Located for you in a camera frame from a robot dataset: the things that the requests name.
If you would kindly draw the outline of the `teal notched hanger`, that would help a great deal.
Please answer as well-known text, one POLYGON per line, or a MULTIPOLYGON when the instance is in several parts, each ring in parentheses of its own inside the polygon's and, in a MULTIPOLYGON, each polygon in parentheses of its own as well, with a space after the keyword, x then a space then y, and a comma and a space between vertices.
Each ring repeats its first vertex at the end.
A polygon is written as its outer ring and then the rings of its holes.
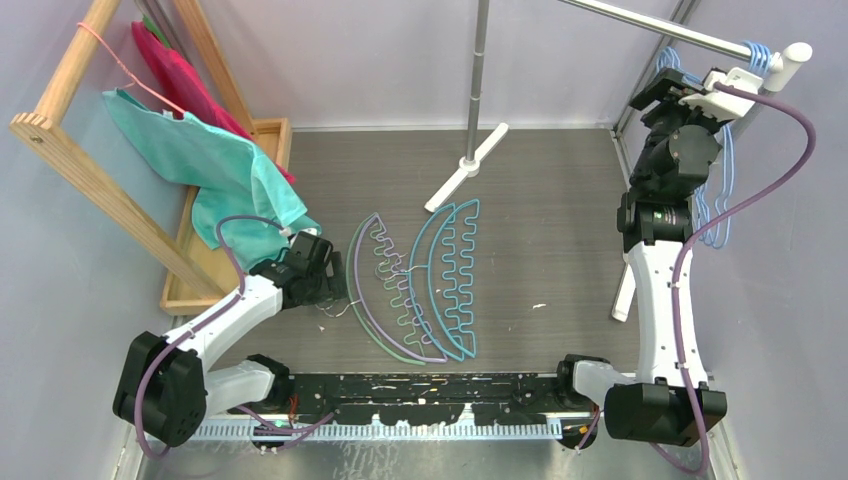
POLYGON ((431 304, 436 312, 438 325, 458 351, 454 356, 458 361, 475 358, 478 353, 477 338, 473 330, 475 314, 472 288, 480 210, 479 199, 468 200, 459 205, 449 203, 438 207, 428 220, 428 223, 432 223, 444 216, 427 251, 427 266, 433 263, 438 244, 448 249, 441 256, 441 262, 445 265, 441 278, 448 282, 448 287, 442 291, 442 297, 450 304, 443 311, 437 309, 434 299, 431 299, 431 304))
POLYGON ((433 240, 433 235, 443 219, 444 216, 441 216, 432 223, 428 223, 428 220, 424 223, 413 241, 410 251, 406 253, 407 263, 415 267, 411 280, 412 298, 417 301, 421 308, 421 312, 417 315, 418 319, 426 322, 432 328, 428 337, 433 345, 439 347, 448 355, 449 361, 463 362, 454 358, 458 351, 438 325, 436 312, 431 304, 431 299, 434 299, 439 311, 443 311, 450 304, 442 297, 442 291, 448 287, 448 282, 441 278, 441 273, 445 269, 445 265, 441 262, 441 256, 448 249, 438 244, 433 263, 427 266, 427 251, 433 240))

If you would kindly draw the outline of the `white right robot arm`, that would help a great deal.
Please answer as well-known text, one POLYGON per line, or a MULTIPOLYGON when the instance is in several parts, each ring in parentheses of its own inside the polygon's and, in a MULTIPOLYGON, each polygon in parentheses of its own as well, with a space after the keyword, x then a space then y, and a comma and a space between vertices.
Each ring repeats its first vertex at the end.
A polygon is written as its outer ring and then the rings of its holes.
POLYGON ((696 101, 705 89, 664 68, 635 94, 631 108, 648 128, 617 209, 617 229, 638 302, 640 349, 629 377, 600 357, 569 354, 555 384, 558 403, 588 402, 615 439, 690 447, 727 412, 726 395, 708 385, 694 332, 689 268, 694 239, 690 198, 706 183, 723 126, 696 101))

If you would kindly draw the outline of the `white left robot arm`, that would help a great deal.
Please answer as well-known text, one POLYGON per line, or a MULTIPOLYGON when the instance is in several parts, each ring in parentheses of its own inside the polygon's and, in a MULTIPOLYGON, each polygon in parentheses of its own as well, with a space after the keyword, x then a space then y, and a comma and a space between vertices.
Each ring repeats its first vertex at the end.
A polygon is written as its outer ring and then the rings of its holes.
POLYGON ((239 406, 277 413, 290 405, 290 370, 253 354, 234 367, 215 363, 237 341, 286 309, 348 295, 342 255, 302 231, 279 259, 266 259, 213 307, 163 335, 143 332, 128 348, 113 414, 168 447, 189 440, 209 416, 239 406))

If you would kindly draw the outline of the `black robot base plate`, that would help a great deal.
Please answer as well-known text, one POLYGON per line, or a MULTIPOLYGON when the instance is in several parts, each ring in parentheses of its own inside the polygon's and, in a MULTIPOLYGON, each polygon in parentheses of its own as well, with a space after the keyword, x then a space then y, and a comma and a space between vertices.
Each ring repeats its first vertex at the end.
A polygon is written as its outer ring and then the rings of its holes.
POLYGON ((293 413, 312 423, 452 425, 469 409, 476 426, 536 425, 598 407, 546 373, 295 374, 246 407, 260 415, 293 413))

